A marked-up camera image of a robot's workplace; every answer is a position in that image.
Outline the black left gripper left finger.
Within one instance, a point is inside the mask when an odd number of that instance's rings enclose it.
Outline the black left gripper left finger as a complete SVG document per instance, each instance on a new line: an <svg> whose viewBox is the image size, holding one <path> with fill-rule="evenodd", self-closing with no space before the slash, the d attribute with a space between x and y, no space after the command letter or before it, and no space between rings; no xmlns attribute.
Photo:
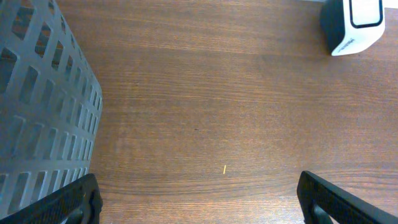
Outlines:
<svg viewBox="0 0 398 224"><path fill-rule="evenodd" d="M103 206L94 174L86 174L22 210L1 220L10 223L100 222Z"/></svg>

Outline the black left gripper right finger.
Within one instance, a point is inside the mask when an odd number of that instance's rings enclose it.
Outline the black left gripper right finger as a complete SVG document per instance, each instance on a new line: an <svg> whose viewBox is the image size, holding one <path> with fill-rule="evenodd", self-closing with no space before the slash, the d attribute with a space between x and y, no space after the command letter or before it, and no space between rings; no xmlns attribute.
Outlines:
<svg viewBox="0 0 398 224"><path fill-rule="evenodd" d="M397 223L397 217L307 170L300 175L297 197L306 224Z"/></svg>

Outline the white barcode scanner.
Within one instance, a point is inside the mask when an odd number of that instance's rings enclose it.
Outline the white barcode scanner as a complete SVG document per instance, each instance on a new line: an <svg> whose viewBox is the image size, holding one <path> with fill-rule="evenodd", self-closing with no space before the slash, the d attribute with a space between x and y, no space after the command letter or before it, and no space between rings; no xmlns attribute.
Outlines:
<svg viewBox="0 0 398 224"><path fill-rule="evenodd" d="M383 0L326 0L320 11L320 26L334 57L360 53L383 35Z"/></svg>

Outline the dark grey plastic basket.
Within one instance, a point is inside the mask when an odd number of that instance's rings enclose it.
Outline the dark grey plastic basket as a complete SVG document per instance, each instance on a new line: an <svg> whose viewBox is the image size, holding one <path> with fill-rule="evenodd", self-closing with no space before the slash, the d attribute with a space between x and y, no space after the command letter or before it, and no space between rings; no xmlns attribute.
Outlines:
<svg viewBox="0 0 398 224"><path fill-rule="evenodd" d="M86 175L100 84L55 0L1 0L1 216Z"/></svg>

